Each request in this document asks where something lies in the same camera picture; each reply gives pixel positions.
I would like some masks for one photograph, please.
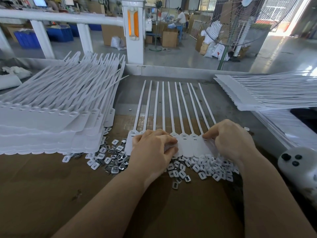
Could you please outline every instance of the blue plastic crate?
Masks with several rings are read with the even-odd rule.
[[[73,33],[73,37],[79,37],[79,31],[76,24],[68,24],[70,26],[70,29]]]
[[[88,24],[88,26],[92,31],[102,31],[100,24]]]
[[[34,32],[14,32],[22,48],[41,48],[37,36]]]
[[[70,28],[48,28],[47,35],[51,41],[68,42],[74,41],[72,30]]]

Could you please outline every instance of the forearm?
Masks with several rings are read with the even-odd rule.
[[[246,237],[317,237],[275,167],[257,151],[246,156],[238,165]]]
[[[53,237],[122,237],[144,191],[144,182],[125,170]]]

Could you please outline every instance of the black knob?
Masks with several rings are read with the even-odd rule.
[[[303,156],[301,156],[301,155],[295,155],[295,159],[297,159],[297,160],[301,160],[302,157]]]
[[[298,162],[298,161],[293,161],[293,162],[292,162],[292,165],[294,165],[294,166],[299,166],[299,162]]]
[[[291,156],[289,154],[282,154],[282,159],[285,161],[289,161],[291,159]]]

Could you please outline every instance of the worker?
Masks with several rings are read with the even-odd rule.
[[[47,3],[47,6],[50,7],[50,8],[52,8],[53,11],[59,12],[58,6],[56,5],[55,2],[53,2],[52,0],[45,0],[45,1],[46,1],[46,3]]]
[[[186,17],[185,14],[183,13],[182,9],[180,7],[178,7],[176,9],[176,13],[178,14],[178,17],[176,19],[177,22],[184,24],[186,23]]]
[[[242,175],[245,237],[317,237],[279,172],[256,149],[245,129],[224,120],[211,127],[203,138],[215,139],[220,154],[232,160]],[[122,237],[144,192],[178,151],[176,146],[164,151],[165,145],[176,143],[176,138],[161,129],[135,136],[128,168],[53,237]]]

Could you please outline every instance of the computer monitor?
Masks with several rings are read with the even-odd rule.
[[[37,7],[47,7],[45,0],[33,0]]]
[[[74,6],[75,4],[74,4],[74,0],[65,0],[65,4],[67,5],[67,6]]]

